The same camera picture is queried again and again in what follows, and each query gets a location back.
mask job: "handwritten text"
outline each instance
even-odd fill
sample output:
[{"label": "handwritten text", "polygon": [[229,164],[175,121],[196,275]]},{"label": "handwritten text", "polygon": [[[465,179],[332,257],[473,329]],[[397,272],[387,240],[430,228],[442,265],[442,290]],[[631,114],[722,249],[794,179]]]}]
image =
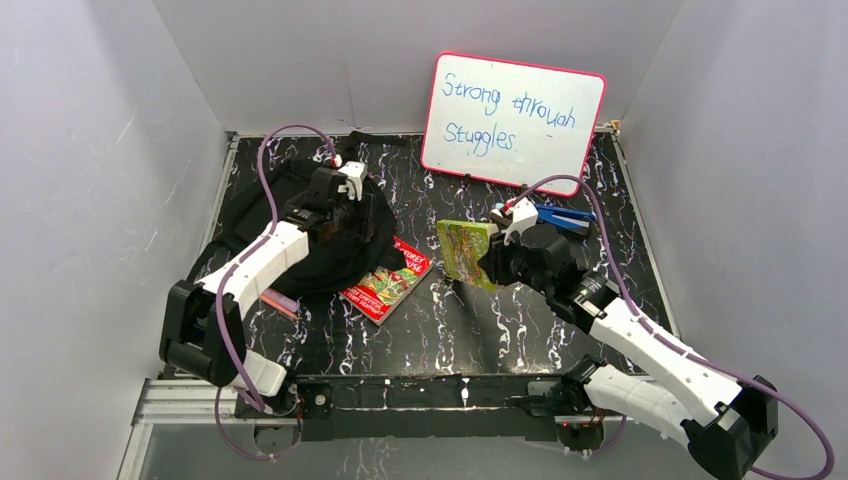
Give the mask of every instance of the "handwritten text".
[{"label": "handwritten text", "polygon": [[515,97],[515,100],[512,101],[512,107],[518,110],[519,114],[527,114],[531,118],[541,118],[545,123],[554,127],[567,127],[570,124],[571,128],[574,128],[576,122],[573,115],[574,107],[571,107],[567,114],[560,110],[554,113],[553,108],[545,105],[538,98],[528,96],[527,92],[524,92],[523,97]]},{"label": "handwritten text", "polygon": [[485,157],[492,148],[501,150],[512,150],[515,134],[498,132],[498,124],[492,127],[492,131],[468,131],[462,125],[450,122],[445,127],[443,138],[447,142],[471,143],[474,148],[470,153],[477,157]]},{"label": "handwritten text", "polygon": [[498,111],[498,103],[500,103],[501,101],[500,91],[495,89],[488,89],[485,87],[465,85],[462,82],[458,82],[456,80],[456,75],[454,75],[453,73],[448,73],[447,75],[445,75],[445,83],[447,84],[447,86],[442,87],[442,93],[444,93],[446,97],[455,95],[457,97],[465,97],[470,98],[472,100],[479,100],[480,103],[484,104],[483,113],[485,113],[487,116],[494,115],[495,112]]}]

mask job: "book cover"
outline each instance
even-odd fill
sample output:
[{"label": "book cover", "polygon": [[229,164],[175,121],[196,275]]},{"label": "book cover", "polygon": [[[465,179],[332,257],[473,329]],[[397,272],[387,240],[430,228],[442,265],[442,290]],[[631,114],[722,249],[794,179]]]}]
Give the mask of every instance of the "book cover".
[{"label": "book cover", "polygon": [[445,274],[489,291],[497,286],[489,281],[477,261],[489,251],[489,237],[498,231],[494,223],[439,220],[436,232],[445,258]]},{"label": "book cover", "polygon": [[433,266],[429,258],[398,237],[395,237],[395,248],[403,252],[406,268],[390,271],[379,267],[362,277],[358,284],[341,292],[377,325],[386,320]]}]

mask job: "blue stapler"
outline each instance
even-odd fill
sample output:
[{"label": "blue stapler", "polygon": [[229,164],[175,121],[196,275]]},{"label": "blue stapler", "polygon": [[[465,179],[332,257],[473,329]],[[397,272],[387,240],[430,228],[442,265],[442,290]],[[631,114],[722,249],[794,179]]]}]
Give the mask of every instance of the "blue stapler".
[{"label": "blue stapler", "polygon": [[541,203],[537,203],[535,207],[539,213],[538,223],[549,223],[560,232],[573,233],[582,238],[589,236],[592,223],[596,220],[595,214],[592,212],[553,207]]}]

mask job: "green book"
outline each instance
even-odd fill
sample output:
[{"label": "green book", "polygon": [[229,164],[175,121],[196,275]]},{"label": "green book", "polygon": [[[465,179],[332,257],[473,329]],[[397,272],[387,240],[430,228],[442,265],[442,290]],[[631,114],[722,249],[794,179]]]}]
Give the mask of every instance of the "green book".
[{"label": "green book", "polygon": [[436,224],[445,273],[450,278],[494,291],[497,286],[489,281],[477,260],[489,251],[489,237],[498,231],[494,223],[439,220]]}]

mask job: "red book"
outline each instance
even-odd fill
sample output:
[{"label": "red book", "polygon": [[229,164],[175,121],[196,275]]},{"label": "red book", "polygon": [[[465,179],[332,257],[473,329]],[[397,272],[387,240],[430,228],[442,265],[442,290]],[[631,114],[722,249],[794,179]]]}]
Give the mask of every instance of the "red book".
[{"label": "red book", "polygon": [[433,266],[429,258],[398,237],[395,237],[395,248],[406,257],[406,268],[392,272],[378,267],[374,273],[362,277],[358,284],[341,292],[377,325],[383,323]]}]

